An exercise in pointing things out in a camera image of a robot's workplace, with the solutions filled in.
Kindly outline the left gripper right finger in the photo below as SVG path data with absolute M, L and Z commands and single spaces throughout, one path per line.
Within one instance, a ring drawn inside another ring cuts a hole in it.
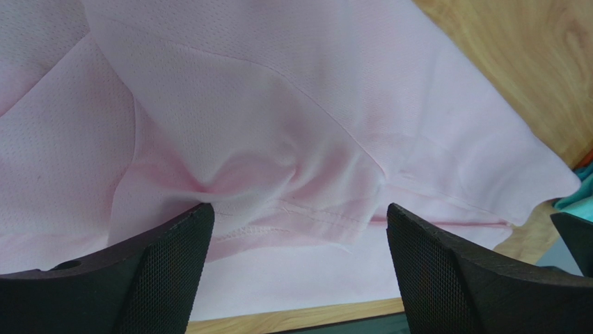
M 501 255 L 391 204 L 388 245 L 412 333 L 591 333 L 592 270 Z

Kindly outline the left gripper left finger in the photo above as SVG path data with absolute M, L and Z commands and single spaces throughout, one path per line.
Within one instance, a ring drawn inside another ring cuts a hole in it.
M 214 227 L 200 204 L 53 269 L 1 277 L 2 333 L 184 333 Z

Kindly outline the pink t shirt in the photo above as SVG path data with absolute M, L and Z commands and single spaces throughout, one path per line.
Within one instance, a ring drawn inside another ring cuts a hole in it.
M 399 295 L 397 203 L 495 248 L 580 180 L 411 1 L 2 1 L 1 272 L 191 207 L 193 319 Z

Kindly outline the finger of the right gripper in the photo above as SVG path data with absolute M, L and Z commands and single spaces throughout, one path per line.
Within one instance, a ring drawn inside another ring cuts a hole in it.
M 552 214 L 551 220 L 581 273 L 592 278 L 592 222 L 566 212 Z

